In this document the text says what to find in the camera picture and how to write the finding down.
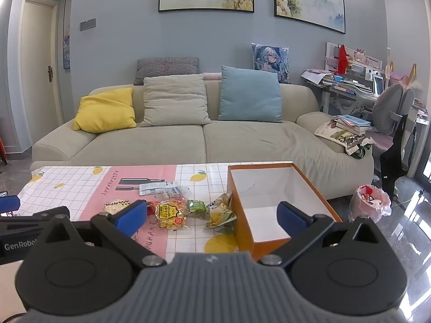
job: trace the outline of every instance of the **plastic trash bag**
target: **plastic trash bag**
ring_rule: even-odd
[[[389,195],[373,185],[360,186],[350,201],[349,220],[352,222],[358,216],[369,216],[377,223],[382,216],[392,213]]]

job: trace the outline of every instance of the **blue pillow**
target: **blue pillow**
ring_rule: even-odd
[[[290,84],[289,48],[251,44],[253,65],[257,71],[276,73],[279,83]]]
[[[281,123],[277,74],[222,66],[221,75],[218,120]]]

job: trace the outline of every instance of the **sofa backrest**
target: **sofa backrest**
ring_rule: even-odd
[[[217,120],[220,110],[221,81],[205,80],[208,116],[211,120]],[[118,85],[101,87],[90,92],[98,94],[108,90],[120,88],[133,88],[133,108],[135,110],[135,121],[144,120],[144,87],[134,85]],[[312,111],[318,111],[318,103],[311,89],[301,85],[280,84],[281,100],[283,103],[281,118],[284,121],[296,122],[298,117]]]

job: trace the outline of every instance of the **pink chair seat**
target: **pink chair seat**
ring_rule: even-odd
[[[369,132],[370,137],[376,142],[376,146],[387,151],[393,144],[392,137],[378,132]]]

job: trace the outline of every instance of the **cardboard box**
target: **cardboard box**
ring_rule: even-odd
[[[285,244],[290,236],[277,223],[277,206],[287,201],[312,216],[340,217],[294,163],[230,165],[227,191],[237,216],[235,236],[240,251],[254,260]]]

